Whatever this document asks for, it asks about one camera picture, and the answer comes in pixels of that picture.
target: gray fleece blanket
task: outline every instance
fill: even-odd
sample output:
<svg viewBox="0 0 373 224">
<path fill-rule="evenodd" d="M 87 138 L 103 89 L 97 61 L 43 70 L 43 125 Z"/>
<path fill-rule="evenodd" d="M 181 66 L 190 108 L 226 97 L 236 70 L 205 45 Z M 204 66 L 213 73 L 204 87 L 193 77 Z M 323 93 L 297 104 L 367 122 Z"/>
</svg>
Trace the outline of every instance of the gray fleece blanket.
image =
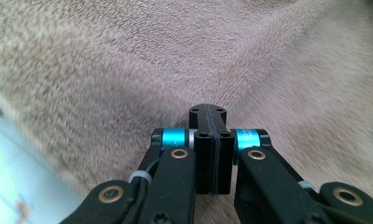
<svg viewBox="0 0 373 224">
<path fill-rule="evenodd" d="M 200 103 L 373 196 L 373 0 L 0 1 L 0 108 L 82 196 Z M 199 196 L 196 221 L 232 206 Z"/>
</svg>

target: light blue object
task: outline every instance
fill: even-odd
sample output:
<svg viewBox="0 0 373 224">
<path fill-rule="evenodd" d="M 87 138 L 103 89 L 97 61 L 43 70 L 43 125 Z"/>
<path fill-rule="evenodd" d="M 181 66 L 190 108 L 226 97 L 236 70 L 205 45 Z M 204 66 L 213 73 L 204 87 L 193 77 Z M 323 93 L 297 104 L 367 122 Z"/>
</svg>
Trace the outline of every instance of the light blue object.
<svg viewBox="0 0 373 224">
<path fill-rule="evenodd" d="M 260 147 L 259 134 L 255 129 L 236 129 L 239 163 L 240 153 L 247 147 Z"/>
<path fill-rule="evenodd" d="M 184 147 L 186 145 L 185 129 L 164 129 L 161 151 L 169 147 Z"/>
</svg>

